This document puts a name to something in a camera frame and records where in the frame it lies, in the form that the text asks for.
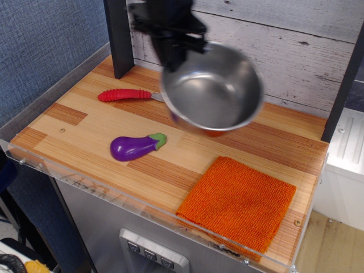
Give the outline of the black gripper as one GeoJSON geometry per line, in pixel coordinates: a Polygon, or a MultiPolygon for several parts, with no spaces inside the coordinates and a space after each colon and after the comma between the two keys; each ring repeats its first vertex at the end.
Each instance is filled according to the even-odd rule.
{"type": "Polygon", "coordinates": [[[128,5],[133,27],[151,36],[163,68],[176,72],[187,51],[205,53],[206,26],[192,14],[193,1],[141,1],[128,5]]]}

